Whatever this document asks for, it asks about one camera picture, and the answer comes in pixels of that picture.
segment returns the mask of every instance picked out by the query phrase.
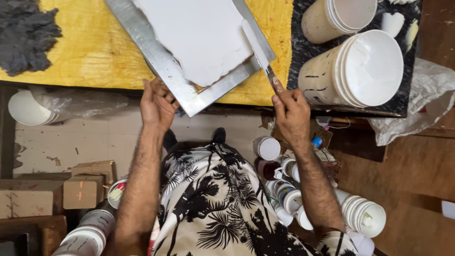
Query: yellow table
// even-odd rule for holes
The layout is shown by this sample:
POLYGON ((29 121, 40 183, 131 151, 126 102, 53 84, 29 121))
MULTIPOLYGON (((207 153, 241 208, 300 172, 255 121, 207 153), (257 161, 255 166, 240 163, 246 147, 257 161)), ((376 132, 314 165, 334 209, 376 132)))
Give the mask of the yellow table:
MULTIPOLYGON (((287 84, 291 64, 292 0, 245 0, 277 58, 271 62, 287 84)), ((58 8, 56 23, 62 38, 48 53, 52 66, 0 80, 59 86, 143 89, 142 79, 153 79, 140 50, 103 0, 41 0, 42 10, 58 8)), ((219 103, 272 106, 273 90, 264 73, 257 72, 235 87, 219 103)))

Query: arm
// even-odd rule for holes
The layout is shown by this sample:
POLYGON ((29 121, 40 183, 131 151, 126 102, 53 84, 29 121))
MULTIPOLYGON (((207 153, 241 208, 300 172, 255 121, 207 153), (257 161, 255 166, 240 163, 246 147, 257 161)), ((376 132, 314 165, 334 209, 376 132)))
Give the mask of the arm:
POLYGON ((117 255, 145 255, 159 202, 162 142, 179 107, 159 78, 144 81, 143 127, 122 197, 115 232, 117 255))
POLYGON ((320 238, 333 230, 345 231, 343 216, 334 190, 314 155, 309 137, 310 108, 300 89, 286 91, 273 80, 278 95, 272 97, 278 125, 296 156, 302 202, 314 232, 320 238))

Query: man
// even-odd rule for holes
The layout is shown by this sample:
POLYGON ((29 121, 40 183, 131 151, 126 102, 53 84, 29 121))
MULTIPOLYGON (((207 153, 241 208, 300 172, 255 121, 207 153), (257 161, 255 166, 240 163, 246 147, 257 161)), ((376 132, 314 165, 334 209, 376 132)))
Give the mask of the man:
POLYGON ((160 168, 163 140, 168 148, 176 142, 164 138, 179 104, 155 79, 144 81, 143 128, 118 212, 118 255, 145 255, 157 215, 161 230, 154 256, 358 255, 343 233, 340 207, 313 154, 310 109, 302 91, 286 91, 277 78, 273 83, 276 124, 295 153, 303 206, 320 239, 318 250, 279 223, 251 165, 224 144, 223 129, 206 147, 168 154, 160 168))

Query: palm tree print shirt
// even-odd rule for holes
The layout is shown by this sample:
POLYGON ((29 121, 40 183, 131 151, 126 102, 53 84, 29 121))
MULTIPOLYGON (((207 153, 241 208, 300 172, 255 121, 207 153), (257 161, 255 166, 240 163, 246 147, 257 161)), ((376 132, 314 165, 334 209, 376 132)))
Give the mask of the palm tree print shirt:
POLYGON ((330 232, 318 249, 280 224, 249 163, 227 145, 177 151, 162 163, 160 233, 152 256, 354 256, 330 232))

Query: stainless steel tray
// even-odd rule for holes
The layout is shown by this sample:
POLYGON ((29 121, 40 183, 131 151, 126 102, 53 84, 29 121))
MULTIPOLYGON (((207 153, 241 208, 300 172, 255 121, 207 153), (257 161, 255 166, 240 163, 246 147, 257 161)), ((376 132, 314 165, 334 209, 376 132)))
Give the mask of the stainless steel tray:
MULTIPOLYGON (((256 57, 252 56, 217 83, 198 91, 193 83, 183 77, 182 68, 177 60, 156 40, 152 26, 131 0, 105 0, 105 2, 142 51, 152 71, 163 80, 189 117, 196 115, 261 69, 256 57)), ((275 59, 275 54, 245 1, 233 0, 233 2, 240 14, 250 23, 268 60, 275 59)))

